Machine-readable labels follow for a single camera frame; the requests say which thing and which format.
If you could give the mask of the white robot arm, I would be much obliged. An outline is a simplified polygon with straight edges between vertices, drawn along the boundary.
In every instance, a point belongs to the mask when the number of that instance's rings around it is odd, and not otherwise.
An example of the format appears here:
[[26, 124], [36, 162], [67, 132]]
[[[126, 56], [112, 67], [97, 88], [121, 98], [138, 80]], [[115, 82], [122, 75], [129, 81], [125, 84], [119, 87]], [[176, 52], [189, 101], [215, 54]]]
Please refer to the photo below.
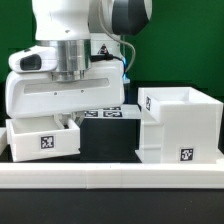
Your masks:
[[45, 118], [122, 105], [126, 67], [94, 45], [138, 34], [152, 0], [32, 0], [32, 10], [36, 45], [8, 59], [7, 115]]

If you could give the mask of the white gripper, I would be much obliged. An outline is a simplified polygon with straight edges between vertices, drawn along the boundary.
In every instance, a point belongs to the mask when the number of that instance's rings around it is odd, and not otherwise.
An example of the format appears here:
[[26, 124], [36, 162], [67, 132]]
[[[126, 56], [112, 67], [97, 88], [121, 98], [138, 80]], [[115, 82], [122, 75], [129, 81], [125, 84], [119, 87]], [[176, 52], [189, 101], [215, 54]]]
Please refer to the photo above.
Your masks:
[[68, 124], [61, 115], [72, 113], [80, 126], [89, 109], [120, 106], [124, 102], [123, 63], [100, 61], [72, 82], [56, 82], [50, 72], [18, 74], [12, 71], [6, 81], [6, 112], [9, 117], [30, 118], [54, 115], [60, 129]]

